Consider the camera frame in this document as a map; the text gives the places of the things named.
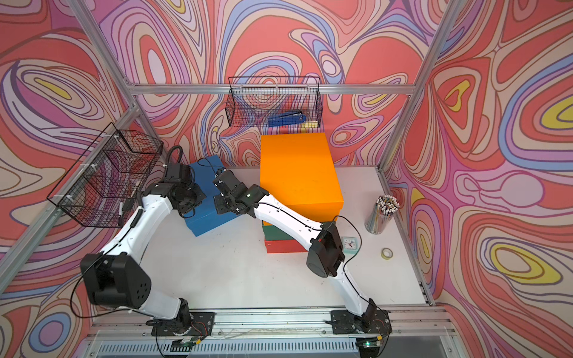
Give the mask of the blue shoebox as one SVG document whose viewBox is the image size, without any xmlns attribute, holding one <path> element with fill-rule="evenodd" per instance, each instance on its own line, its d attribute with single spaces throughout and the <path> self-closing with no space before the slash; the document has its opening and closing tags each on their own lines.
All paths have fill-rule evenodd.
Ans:
<svg viewBox="0 0 573 358">
<path fill-rule="evenodd" d="M 218 214 L 214 198 L 220 192 L 213 184 L 216 171 L 225 168 L 221 159 L 216 156 L 202 158 L 190 165 L 195 172 L 195 182 L 198 184 L 206 198 L 195 209 L 195 212 L 185 214 L 185 223 L 192 233 L 199 237 L 237 218 L 233 213 Z"/>
</svg>

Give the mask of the green shoebox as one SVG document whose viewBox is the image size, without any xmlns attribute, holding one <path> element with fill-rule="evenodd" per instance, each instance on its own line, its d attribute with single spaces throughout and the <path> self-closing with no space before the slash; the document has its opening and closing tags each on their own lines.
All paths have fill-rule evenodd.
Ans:
<svg viewBox="0 0 573 358">
<path fill-rule="evenodd" d="M 269 225 L 266 222 L 263 222 L 262 229 L 264 232 L 264 239 L 266 241 L 292 240 L 292 237 L 289 234 L 285 233 L 274 225 Z"/>
</svg>

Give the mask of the red shoebox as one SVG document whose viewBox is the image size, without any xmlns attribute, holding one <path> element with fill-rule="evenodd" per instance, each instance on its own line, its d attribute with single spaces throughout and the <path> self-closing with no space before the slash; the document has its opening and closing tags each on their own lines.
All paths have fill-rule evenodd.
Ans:
<svg viewBox="0 0 573 358">
<path fill-rule="evenodd" d="M 268 254 L 304 253 L 307 251 L 296 240 L 265 240 Z"/>
</svg>

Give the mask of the orange shoebox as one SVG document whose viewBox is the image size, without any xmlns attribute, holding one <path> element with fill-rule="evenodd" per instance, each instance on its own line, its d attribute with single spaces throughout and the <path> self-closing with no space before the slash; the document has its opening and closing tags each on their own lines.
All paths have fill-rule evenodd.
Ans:
<svg viewBox="0 0 573 358">
<path fill-rule="evenodd" d="M 316 222 L 331 221 L 344 199 L 325 134 L 261 137 L 260 186 Z"/>
</svg>

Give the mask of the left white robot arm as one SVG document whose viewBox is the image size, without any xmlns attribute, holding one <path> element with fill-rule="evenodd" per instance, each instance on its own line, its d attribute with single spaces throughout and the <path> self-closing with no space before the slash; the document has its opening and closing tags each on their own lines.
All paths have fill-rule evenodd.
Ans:
<svg viewBox="0 0 573 358">
<path fill-rule="evenodd" d="M 191 166 L 170 163 L 157 183 L 137 193 L 137 207 L 119 233 L 97 254 L 80 264 L 81 279 L 91 304 L 113 310 L 134 310 L 157 322 L 187 328 L 188 303 L 154 287 L 141 266 L 156 230 L 171 212 L 194 213 L 205 195 Z"/>
</svg>

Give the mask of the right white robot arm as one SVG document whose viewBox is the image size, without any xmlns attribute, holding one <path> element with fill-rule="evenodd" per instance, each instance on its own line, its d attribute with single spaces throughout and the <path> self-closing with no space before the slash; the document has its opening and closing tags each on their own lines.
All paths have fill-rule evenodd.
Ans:
<svg viewBox="0 0 573 358">
<path fill-rule="evenodd" d="M 220 192 L 215 198 L 217 213 L 249 215 L 270 223 L 294 238 L 307 251 L 307 268 L 332 283 L 349 314 L 346 323 L 334 324 L 334 328 L 341 331 L 344 326 L 349 326 L 365 334 L 371 331 L 378 306 L 365 296 L 347 272 L 343 240 L 334 221 L 323 224 L 308 219 L 280 203 L 261 186 L 246 186 L 228 169 L 216 170 L 213 184 Z"/>
</svg>

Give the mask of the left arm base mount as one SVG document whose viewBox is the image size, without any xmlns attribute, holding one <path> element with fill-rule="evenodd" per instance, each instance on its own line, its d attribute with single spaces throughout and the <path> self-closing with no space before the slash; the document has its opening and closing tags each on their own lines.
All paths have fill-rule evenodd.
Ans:
<svg viewBox="0 0 573 358">
<path fill-rule="evenodd" d="M 195 337 L 204 339 L 213 332 L 216 313 L 212 311 L 181 311 L 175 319 L 151 319 L 146 325 L 154 337 Z"/>
</svg>

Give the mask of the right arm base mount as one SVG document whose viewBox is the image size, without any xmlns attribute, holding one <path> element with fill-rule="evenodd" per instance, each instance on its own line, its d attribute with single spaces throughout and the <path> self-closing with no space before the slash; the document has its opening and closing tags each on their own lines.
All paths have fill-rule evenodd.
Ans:
<svg viewBox="0 0 573 358">
<path fill-rule="evenodd" d="M 361 317 L 347 310 L 332 310 L 330 319 L 325 321 L 331 325 L 333 334 L 377 334 L 388 336 L 392 333 L 392 325 L 386 310 L 376 309 L 364 313 Z"/>
</svg>

